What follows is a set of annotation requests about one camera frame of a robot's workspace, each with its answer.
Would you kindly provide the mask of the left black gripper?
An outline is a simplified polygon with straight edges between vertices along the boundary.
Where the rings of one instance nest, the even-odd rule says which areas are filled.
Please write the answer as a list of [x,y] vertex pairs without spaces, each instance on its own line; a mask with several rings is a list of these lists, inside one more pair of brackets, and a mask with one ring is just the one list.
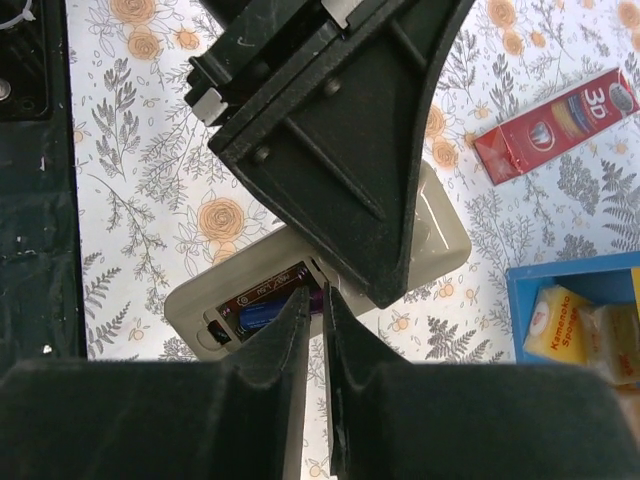
[[408,289],[426,124],[468,1],[205,1],[184,97],[240,183],[384,308]]

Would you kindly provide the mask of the white remote control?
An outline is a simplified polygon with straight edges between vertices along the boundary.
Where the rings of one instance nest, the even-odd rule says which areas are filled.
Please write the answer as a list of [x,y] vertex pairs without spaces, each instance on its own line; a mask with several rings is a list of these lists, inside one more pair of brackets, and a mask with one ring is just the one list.
[[[427,286],[459,268],[471,243],[434,169],[423,164],[415,209],[408,289]],[[282,227],[174,289],[164,316],[200,360],[218,360],[260,329],[242,333],[239,314],[248,306],[284,299],[300,287],[310,294],[337,287],[354,315],[374,303],[351,286],[291,228]],[[312,315],[311,333],[321,331]]]

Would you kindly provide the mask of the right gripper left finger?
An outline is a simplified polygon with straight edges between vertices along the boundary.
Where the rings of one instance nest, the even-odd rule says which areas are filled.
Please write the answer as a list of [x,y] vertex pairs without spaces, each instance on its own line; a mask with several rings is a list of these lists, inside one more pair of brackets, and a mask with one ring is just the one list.
[[309,293],[208,362],[24,361],[1,381],[5,479],[296,479]]

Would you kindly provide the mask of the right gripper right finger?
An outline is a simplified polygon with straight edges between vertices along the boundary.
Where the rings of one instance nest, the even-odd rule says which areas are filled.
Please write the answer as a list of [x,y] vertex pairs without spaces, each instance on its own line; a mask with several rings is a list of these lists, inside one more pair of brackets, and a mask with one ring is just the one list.
[[324,291],[331,472],[340,479],[635,479],[613,390],[558,364],[413,363]]

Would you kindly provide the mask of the blue battery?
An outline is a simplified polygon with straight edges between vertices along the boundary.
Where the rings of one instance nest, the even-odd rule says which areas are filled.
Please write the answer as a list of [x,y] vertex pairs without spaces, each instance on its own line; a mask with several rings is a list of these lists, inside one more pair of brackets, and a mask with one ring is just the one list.
[[324,292],[322,290],[314,291],[310,294],[309,313],[318,315],[323,312]]
[[277,317],[285,304],[286,301],[280,299],[248,306],[239,314],[239,330],[246,333],[263,328]]

